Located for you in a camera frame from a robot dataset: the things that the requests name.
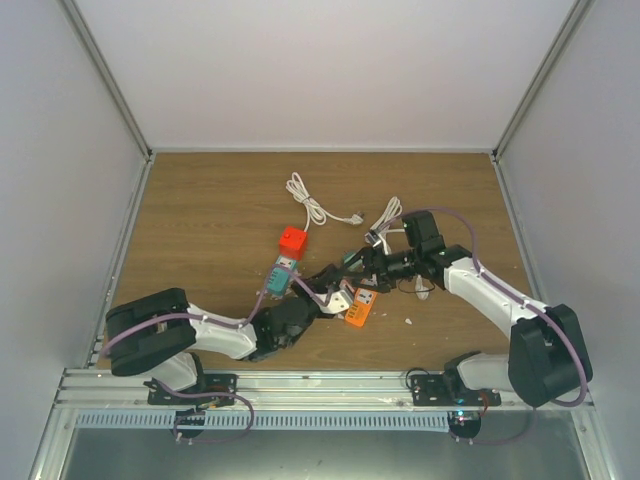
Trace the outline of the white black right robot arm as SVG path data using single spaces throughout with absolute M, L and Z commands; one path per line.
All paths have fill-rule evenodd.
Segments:
M 586 398 L 593 369 L 574 310 L 549 306 L 491 273 L 474 247 L 447 244 L 434 218 L 437 208 L 398 217 L 408 247 L 388 254 L 379 228 L 368 245 L 338 270 L 341 279 L 385 293 L 417 275 L 474 307 L 507 338 L 505 355 L 469 352 L 444 367 L 443 393 L 464 405 L 479 390 L 515 393 L 531 407 L 554 403 L 576 407 Z

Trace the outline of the red cube power socket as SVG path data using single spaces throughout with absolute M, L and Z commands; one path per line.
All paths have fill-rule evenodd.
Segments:
M 306 231 L 287 226 L 279 239 L 279 253 L 286 258 L 300 261 L 306 252 L 307 243 L 308 234 Z

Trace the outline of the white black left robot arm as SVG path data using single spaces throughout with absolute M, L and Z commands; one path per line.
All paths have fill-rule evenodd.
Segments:
M 111 309 L 100 355 L 114 376 L 149 375 L 193 404 L 206 391 L 196 351 L 259 362 L 294 346 L 315 320 L 342 314 L 353 301 L 353 287 L 333 264 L 303 279 L 295 267 L 276 263 L 243 318 L 206 311 L 177 287 Z

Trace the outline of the green square adapter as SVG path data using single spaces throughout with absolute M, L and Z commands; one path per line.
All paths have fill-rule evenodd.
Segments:
M 342 257 L 342 264 L 349 270 L 357 270 L 362 266 L 362 260 L 357 252 L 346 252 Z

